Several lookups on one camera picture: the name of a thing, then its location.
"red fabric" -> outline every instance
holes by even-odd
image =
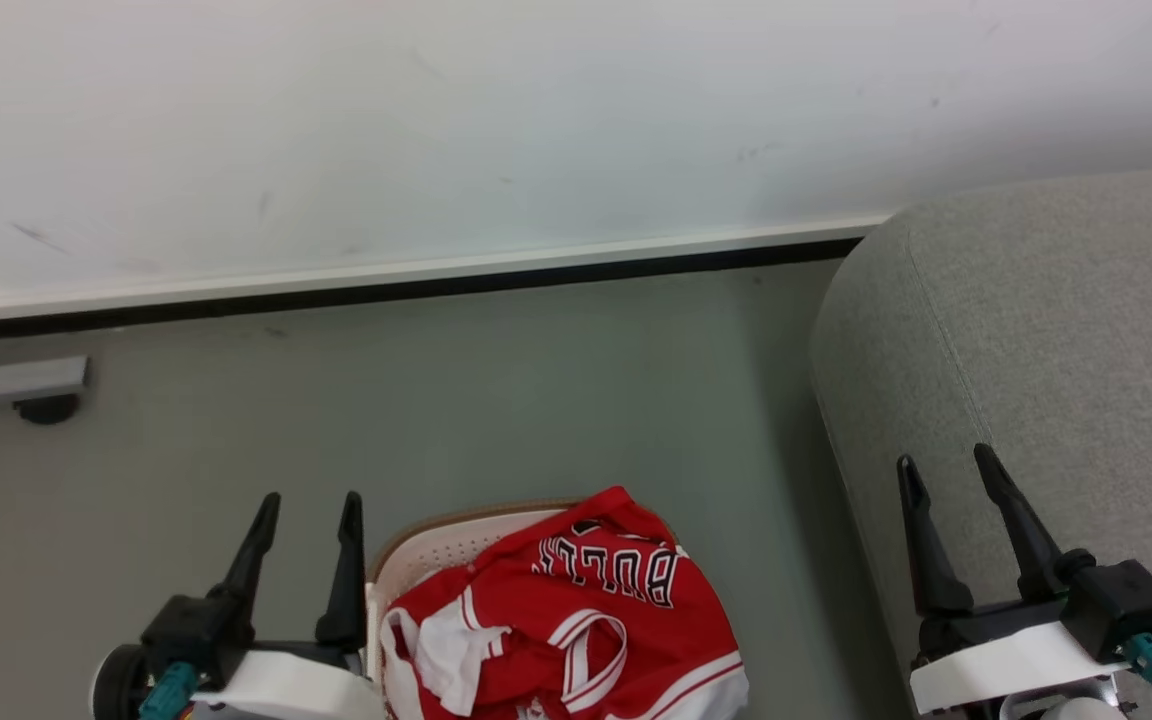
[[[471,564],[435,574],[392,607],[420,623],[456,601],[471,628],[511,629],[503,654],[482,664],[476,720],[538,717],[535,702],[550,720],[644,715],[687,673],[737,651],[699,568],[679,555],[664,522],[621,487],[500,539]],[[558,637],[556,630],[582,617],[594,617],[584,623],[581,646],[588,644],[588,652],[563,651],[583,632],[577,626]],[[571,687],[577,657],[588,657],[589,679],[612,665],[621,669],[614,682],[588,683],[581,691]],[[453,717],[424,684],[420,707],[426,720]]]

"white wall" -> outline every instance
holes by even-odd
[[[1152,0],[0,0],[0,314],[1144,167]]]

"gray upholstered fabric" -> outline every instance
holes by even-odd
[[[1152,172],[930,202],[829,288],[814,382],[900,659],[916,620],[895,479],[910,452],[977,601],[1016,596],[975,442],[1062,547],[1152,570]],[[1134,700],[1152,694],[1129,688]]]

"basketball jersey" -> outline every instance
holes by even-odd
[[[621,487],[425,579],[379,639],[397,720],[726,720],[749,691],[713,588]]]

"laundry basket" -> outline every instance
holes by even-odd
[[[367,575],[367,676],[382,684],[380,621],[393,602],[429,575],[468,564],[500,538],[552,518],[578,498],[495,505],[426,520],[389,540]]]

